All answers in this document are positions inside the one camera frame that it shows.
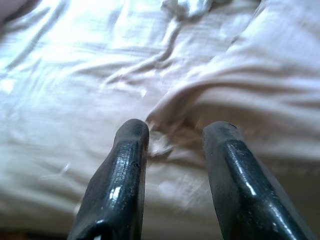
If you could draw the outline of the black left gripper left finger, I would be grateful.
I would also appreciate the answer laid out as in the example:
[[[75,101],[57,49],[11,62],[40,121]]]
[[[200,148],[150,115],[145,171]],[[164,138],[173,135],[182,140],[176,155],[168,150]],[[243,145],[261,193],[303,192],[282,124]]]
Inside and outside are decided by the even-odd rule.
[[[149,139],[147,124],[139,119],[117,130],[66,240],[141,240]]]

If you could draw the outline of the beige duvet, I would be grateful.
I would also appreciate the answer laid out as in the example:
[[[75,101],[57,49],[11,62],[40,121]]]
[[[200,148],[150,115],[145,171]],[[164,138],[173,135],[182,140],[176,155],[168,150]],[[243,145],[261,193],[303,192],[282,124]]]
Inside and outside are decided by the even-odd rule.
[[[320,175],[320,0],[261,0],[229,48],[147,120],[176,139],[230,122],[275,172]]]

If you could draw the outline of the beige floral bedsheet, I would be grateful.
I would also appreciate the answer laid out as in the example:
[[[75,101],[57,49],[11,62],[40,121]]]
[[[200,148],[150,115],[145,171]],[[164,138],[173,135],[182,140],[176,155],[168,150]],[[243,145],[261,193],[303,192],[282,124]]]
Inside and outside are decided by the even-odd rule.
[[[117,129],[140,119],[150,129],[143,240],[221,240],[203,130],[176,139],[147,118],[230,47],[261,0],[190,20],[162,1],[37,0],[1,27],[0,231],[67,235]],[[263,163],[320,238],[320,175]]]

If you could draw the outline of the white sock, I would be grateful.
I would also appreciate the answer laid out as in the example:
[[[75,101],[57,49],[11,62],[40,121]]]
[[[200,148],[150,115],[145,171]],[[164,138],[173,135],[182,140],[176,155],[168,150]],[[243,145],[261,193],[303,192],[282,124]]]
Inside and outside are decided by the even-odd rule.
[[[215,7],[224,7],[234,0],[162,0],[161,9],[179,21],[201,18]]]

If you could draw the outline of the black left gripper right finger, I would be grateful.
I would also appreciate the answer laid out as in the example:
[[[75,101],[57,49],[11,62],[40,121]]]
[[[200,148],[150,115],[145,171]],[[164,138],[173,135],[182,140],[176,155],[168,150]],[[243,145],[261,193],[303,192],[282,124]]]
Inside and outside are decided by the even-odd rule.
[[[202,144],[223,240],[319,240],[235,125],[209,124]]]

